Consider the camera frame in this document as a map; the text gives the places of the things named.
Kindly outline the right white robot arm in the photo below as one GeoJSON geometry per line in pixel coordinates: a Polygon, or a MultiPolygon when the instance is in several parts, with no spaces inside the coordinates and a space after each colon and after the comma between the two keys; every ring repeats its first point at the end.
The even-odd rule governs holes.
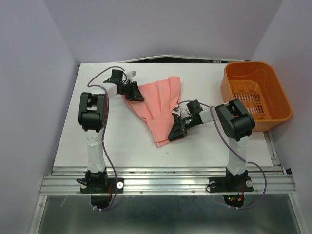
{"type": "Polygon", "coordinates": [[[240,175],[247,173],[246,155],[249,136],[255,127],[255,121],[242,102],[233,99],[216,107],[202,108],[198,100],[188,101],[189,115],[182,117],[179,106],[172,110],[174,123],[168,135],[169,141],[182,139],[187,130],[200,124],[213,122],[216,130],[229,149],[229,161],[226,167],[228,176],[224,184],[229,190],[236,190],[242,184],[240,175]]]}

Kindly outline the pink pleated skirt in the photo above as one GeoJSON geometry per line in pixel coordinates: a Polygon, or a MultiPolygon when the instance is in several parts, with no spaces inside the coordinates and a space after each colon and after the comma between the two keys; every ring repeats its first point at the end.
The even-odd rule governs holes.
{"type": "Polygon", "coordinates": [[[138,88],[144,101],[125,100],[125,102],[146,123],[157,147],[164,146],[169,143],[168,135],[174,123],[172,110],[180,101],[180,77],[171,76],[138,88]]]}

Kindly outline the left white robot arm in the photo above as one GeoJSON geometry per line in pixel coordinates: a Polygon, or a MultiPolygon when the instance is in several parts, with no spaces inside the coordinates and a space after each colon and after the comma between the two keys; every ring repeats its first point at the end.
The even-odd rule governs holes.
{"type": "Polygon", "coordinates": [[[87,83],[89,88],[98,88],[97,92],[80,95],[78,123],[86,136],[88,165],[85,178],[77,181],[81,185],[92,186],[97,192],[104,192],[109,182],[103,143],[110,98],[122,95],[126,100],[143,102],[138,84],[133,81],[136,75],[136,71],[126,73],[119,66],[106,68],[87,83]]]}

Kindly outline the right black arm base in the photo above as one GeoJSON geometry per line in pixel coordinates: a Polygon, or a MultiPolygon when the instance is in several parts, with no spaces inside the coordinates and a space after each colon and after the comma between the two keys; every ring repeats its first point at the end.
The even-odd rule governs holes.
{"type": "Polygon", "coordinates": [[[253,183],[248,170],[242,174],[232,175],[226,169],[225,176],[208,178],[206,191],[209,193],[225,193],[224,202],[230,208],[242,209],[245,202],[245,193],[253,192],[253,183]]]}

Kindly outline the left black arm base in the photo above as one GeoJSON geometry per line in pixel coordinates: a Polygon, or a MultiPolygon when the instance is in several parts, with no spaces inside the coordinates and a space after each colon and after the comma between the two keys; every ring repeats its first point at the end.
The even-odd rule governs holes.
{"type": "Polygon", "coordinates": [[[108,177],[106,171],[92,173],[87,171],[84,178],[77,178],[81,194],[90,194],[90,203],[99,212],[112,208],[117,194],[123,193],[124,178],[108,177]]]}

